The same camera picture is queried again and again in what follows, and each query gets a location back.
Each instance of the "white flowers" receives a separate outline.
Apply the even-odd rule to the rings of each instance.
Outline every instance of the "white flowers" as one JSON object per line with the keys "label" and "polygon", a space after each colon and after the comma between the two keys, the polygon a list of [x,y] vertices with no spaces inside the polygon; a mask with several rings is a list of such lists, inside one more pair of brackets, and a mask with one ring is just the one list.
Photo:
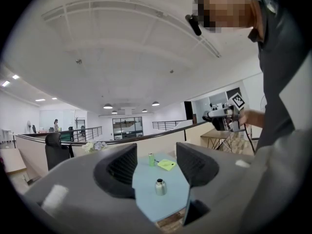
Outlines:
{"label": "white flowers", "polygon": [[102,151],[106,149],[108,146],[105,142],[95,142],[95,141],[90,141],[87,142],[82,148],[86,151],[86,153],[92,153],[96,151]]}

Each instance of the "man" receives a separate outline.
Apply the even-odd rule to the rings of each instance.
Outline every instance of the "man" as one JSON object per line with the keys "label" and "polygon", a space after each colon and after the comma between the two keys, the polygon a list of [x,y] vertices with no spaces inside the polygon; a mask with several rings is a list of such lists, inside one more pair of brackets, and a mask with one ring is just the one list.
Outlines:
{"label": "man", "polygon": [[265,114],[243,111],[240,124],[263,128],[257,149],[290,134],[294,125],[279,94],[309,50],[291,14],[278,0],[195,0],[195,3],[198,23],[210,31],[218,33],[222,27],[253,28],[248,38],[258,44],[267,106]]}

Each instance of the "small green bottle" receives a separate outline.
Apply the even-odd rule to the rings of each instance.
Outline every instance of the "small green bottle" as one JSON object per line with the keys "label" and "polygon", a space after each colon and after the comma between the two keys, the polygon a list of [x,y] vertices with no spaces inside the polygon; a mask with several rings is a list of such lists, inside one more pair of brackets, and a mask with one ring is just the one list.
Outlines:
{"label": "small green bottle", "polygon": [[153,153],[148,154],[148,160],[150,166],[155,166],[155,157]]}

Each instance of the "metal canister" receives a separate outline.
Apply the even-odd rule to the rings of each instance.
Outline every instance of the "metal canister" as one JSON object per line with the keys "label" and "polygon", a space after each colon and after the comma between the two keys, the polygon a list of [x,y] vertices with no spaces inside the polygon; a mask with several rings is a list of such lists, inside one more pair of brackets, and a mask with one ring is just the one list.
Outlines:
{"label": "metal canister", "polygon": [[155,166],[155,157],[153,153],[148,154],[148,161],[150,166]]}
{"label": "metal canister", "polygon": [[155,190],[158,196],[163,196],[167,193],[167,185],[165,181],[159,178],[155,183]]}

